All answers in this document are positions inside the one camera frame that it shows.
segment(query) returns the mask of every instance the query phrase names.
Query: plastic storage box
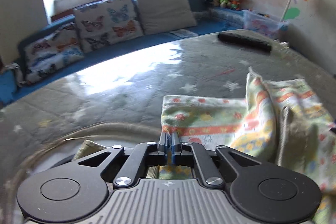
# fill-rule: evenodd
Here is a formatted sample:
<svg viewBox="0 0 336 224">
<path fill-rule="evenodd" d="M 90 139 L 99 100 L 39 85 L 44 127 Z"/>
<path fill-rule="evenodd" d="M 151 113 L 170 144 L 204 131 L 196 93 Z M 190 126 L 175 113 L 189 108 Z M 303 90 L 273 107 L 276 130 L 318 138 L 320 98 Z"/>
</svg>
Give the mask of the plastic storage box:
<svg viewBox="0 0 336 224">
<path fill-rule="evenodd" d="M 279 30 L 287 30 L 288 22 L 278 22 L 268 17 L 244 10 L 244 29 L 261 33 L 273 40 L 278 39 Z"/>
</svg>

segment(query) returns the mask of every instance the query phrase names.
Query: pillow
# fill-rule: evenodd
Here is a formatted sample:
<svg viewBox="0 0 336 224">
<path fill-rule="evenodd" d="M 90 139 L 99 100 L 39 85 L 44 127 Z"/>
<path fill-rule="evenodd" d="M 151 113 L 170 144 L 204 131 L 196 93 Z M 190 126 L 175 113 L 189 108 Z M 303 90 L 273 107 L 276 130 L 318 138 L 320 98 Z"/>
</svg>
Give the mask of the pillow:
<svg viewBox="0 0 336 224">
<path fill-rule="evenodd" d="M 145 34 L 196 26 L 188 0 L 137 0 Z"/>
<path fill-rule="evenodd" d="M 25 47 L 28 84 L 82 59 L 75 23 L 61 26 L 52 34 Z"/>
<path fill-rule="evenodd" d="M 132 0 L 104 0 L 73 11 L 84 52 L 143 36 Z"/>
</svg>

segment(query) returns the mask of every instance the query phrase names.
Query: metal screw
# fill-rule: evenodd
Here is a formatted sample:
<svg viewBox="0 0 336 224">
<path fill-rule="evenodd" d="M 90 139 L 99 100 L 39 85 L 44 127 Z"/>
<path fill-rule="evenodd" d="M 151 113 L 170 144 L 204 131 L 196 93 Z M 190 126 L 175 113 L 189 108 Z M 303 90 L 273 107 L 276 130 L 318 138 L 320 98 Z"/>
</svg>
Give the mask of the metal screw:
<svg viewBox="0 0 336 224">
<path fill-rule="evenodd" d="M 120 148 L 123 148 L 123 146 L 120 145 L 120 144 L 115 144 L 115 145 L 112 146 L 112 148 L 114 148 L 114 149 L 120 149 Z"/>
<path fill-rule="evenodd" d="M 132 182 L 132 180 L 128 177 L 120 177 L 115 180 L 115 183 L 121 186 L 128 185 Z"/>
<path fill-rule="evenodd" d="M 223 183 L 223 180 L 218 177 L 212 177 L 212 178 L 208 178 L 206 182 L 210 185 L 220 185 Z"/>
</svg>

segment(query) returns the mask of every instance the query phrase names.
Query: dish towel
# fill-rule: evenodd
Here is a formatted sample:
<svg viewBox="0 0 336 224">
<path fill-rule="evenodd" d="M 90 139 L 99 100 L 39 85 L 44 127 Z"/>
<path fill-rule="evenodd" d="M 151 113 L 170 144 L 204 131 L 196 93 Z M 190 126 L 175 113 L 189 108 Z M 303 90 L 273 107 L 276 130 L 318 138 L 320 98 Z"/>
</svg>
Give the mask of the dish towel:
<svg viewBox="0 0 336 224">
<path fill-rule="evenodd" d="M 264 81 L 251 69 L 244 99 L 165 96 L 163 132 L 206 149 L 227 145 L 303 173 L 323 192 L 317 224 L 336 223 L 336 127 L 304 79 Z M 169 164 L 158 178 L 190 178 L 190 169 Z"/>
</svg>

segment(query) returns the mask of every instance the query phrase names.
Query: pinwheel stick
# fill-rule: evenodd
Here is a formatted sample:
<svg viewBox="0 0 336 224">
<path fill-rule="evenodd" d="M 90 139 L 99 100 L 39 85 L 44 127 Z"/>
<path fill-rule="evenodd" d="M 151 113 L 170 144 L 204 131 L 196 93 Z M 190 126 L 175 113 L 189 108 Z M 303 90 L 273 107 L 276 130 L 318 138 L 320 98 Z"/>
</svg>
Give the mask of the pinwheel stick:
<svg viewBox="0 0 336 224">
<path fill-rule="evenodd" d="M 283 15 L 282 15 L 282 17 L 281 17 L 281 19 L 280 19 L 280 22 L 283 21 L 283 19 L 285 18 L 285 15 L 286 15 L 286 13 L 287 13 L 287 11 L 288 11 L 288 8 L 289 8 L 289 6 L 290 6 L 290 4 L 291 4 L 291 1 L 292 1 L 292 0 L 288 0 L 287 5 L 286 5 L 286 8 L 285 8 L 285 11 L 283 12 Z"/>
</svg>

